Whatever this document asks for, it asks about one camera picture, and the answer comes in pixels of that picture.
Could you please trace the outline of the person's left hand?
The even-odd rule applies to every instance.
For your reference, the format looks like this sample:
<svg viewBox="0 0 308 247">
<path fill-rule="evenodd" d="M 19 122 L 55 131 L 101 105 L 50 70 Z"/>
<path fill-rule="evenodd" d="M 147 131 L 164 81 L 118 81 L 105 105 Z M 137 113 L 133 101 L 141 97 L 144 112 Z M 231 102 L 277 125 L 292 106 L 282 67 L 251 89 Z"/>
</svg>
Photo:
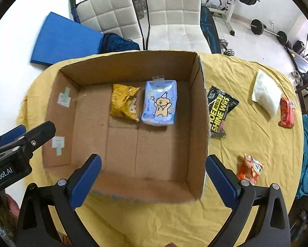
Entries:
<svg viewBox="0 0 308 247">
<path fill-rule="evenodd" d="M 17 202 L 9 194 L 6 194 L 6 200 L 7 200 L 9 212 L 17 220 L 19 217 L 19 213 L 20 213 L 20 208 Z"/>
</svg>

